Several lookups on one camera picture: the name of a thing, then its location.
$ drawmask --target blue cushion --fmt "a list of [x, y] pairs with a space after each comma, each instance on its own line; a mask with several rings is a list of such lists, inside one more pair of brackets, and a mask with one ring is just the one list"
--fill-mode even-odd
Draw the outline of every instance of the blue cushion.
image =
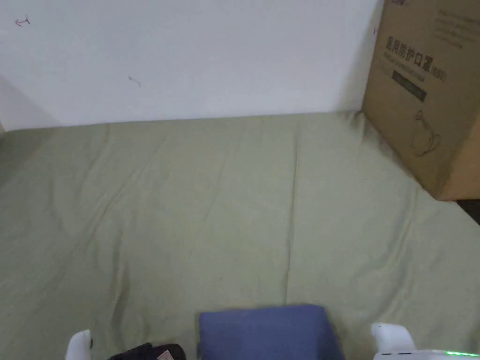
[[202, 360], [343, 360], [320, 306], [204, 312], [199, 325]]

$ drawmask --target bed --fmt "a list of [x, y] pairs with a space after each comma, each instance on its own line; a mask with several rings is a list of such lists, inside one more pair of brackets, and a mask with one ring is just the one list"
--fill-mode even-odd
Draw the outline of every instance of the bed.
[[480, 227], [360, 113], [22, 130], [0, 142], [0, 357], [146, 341], [203, 311], [313, 303], [347, 359], [372, 322], [480, 352]]

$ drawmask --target sheet wrinkle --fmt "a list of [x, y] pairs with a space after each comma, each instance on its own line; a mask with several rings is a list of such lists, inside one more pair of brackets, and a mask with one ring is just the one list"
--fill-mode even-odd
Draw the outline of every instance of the sheet wrinkle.
[[[412, 288], [414, 286], [414, 257], [408, 243], [412, 237], [415, 227], [415, 214], [417, 212], [417, 191], [416, 188], [410, 202], [406, 203], [400, 216], [397, 216], [397, 224], [394, 228], [394, 236], [390, 242], [393, 247], [383, 256], [383, 260], [377, 264], [369, 263], [364, 267], [367, 269], [381, 269], [387, 265], [388, 268], [394, 268], [395, 274], [399, 277], [391, 279], [395, 281], [394, 286], [390, 286], [391, 291], [384, 296], [382, 304], [378, 310], [373, 311], [368, 317], [368, 322], [373, 323], [378, 319], [388, 318], [391, 314], [399, 311], [399, 306], [406, 307], [411, 298]], [[360, 270], [354, 278], [364, 276], [365, 271]]]
[[291, 194], [291, 205], [290, 205], [290, 219], [288, 223], [288, 234], [286, 238], [286, 248], [287, 248], [287, 268], [285, 270], [284, 280], [283, 280], [283, 304], [286, 305], [288, 301], [288, 282], [290, 279], [290, 262], [292, 257], [292, 248], [293, 241], [295, 238], [295, 204], [297, 198], [297, 181], [298, 181], [298, 168], [299, 168], [299, 146], [300, 146], [300, 123], [297, 119], [297, 124], [295, 127], [295, 138], [294, 138], [294, 168], [293, 168], [293, 182], [292, 182], [292, 194]]
[[122, 334], [123, 319], [125, 317], [125, 310], [128, 306], [128, 299], [130, 296], [130, 274], [128, 262], [120, 275], [120, 291], [115, 297], [113, 303], [113, 311], [110, 317], [110, 330], [112, 331], [113, 341], [115, 346], [121, 351], [126, 350], [125, 339]]
[[87, 169], [85, 171], [85, 174], [83, 176], [83, 180], [80, 183], [80, 186], [73, 193], [74, 194], [73, 197], [74, 197], [74, 200], [75, 200], [76, 204], [78, 204], [80, 202], [80, 198], [82, 197], [82, 195], [84, 193], [85, 181], [88, 179], [90, 173], [93, 171], [93, 169], [94, 169], [95, 165], [98, 163], [98, 160], [100, 159], [100, 157], [105, 153], [105, 150], [108, 148], [107, 145], [108, 145], [109, 138], [110, 138], [110, 132], [111, 132], [110, 124], [107, 124], [105, 135], [104, 135], [105, 139], [102, 141], [102, 144], [100, 145], [96, 154], [94, 155], [93, 160], [91, 160], [89, 162], [88, 167], [87, 167]]
[[195, 235], [195, 241], [194, 242], [197, 242], [198, 238], [200, 237], [204, 227], [205, 227], [205, 223], [208, 219], [208, 216], [210, 215], [211, 211], [212, 211], [212, 208], [213, 208], [213, 205], [215, 204], [215, 201], [216, 201], [216, 198], [218, 197], [218, 194], [220, 193], [220, 188], [221, 188], [221, 180], [224, 176], [224, 173], [225, 173], [225, 167], [228, 163], [228, 161], [230, 160], [230, 156], [232, 154], [232, 148], [235, 148], [235, 150], [233, 151], [234, 154], [236, 154], [240, 148], [240, 144], [241, 144], [241, 141], [243, 140], [243, 137], [245, 135], [245, 131], [247, 129], [247, 125], [245, 124], [243, 126], [243, 129], [239, 135], [239, 138], [238, 140], [236, 141], [235, 143], [235, 146], [229, 146], [228, 148], [228, 153], [225, 155], [224, 157], [224, 160], [222, 162], [222, 165], [220, 167], [220, 171], [217, 175], [217, 178], [216, 178], [216, 181], [215, 181], [215, 188], [214, 188], [214, 193], [212, 195], [212, 201], [210, 201], [208, 207], [207, 207], [207, 210], [202, 218], [202, 222], [200, 223], [199, 225], [199, 228], [198, 230], [195, 232], [196, 235]]

